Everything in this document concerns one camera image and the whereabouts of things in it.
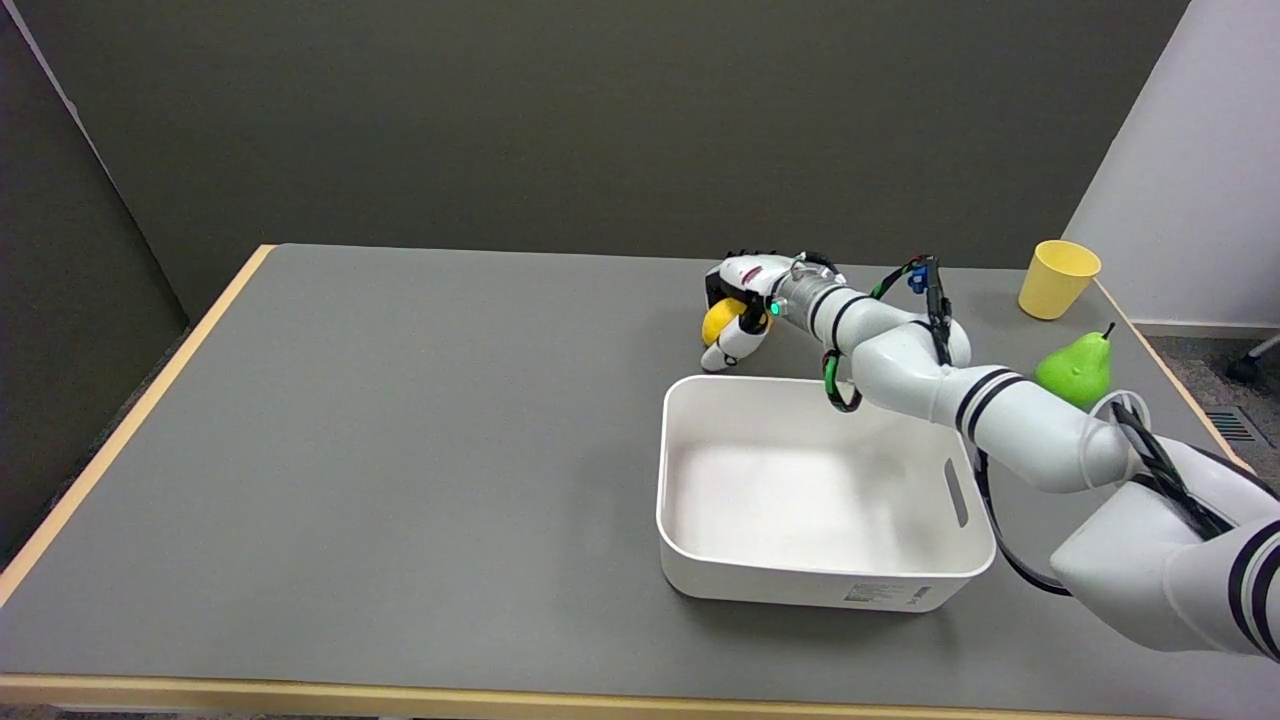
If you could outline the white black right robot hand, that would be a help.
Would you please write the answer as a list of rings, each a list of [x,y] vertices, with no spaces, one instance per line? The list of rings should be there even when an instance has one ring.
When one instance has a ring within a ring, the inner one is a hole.
[[[704,275],[700,368],[705,373],[728,370],[759,350],[778,311],[778,287],[801,260],[801,255],[739,250]]]

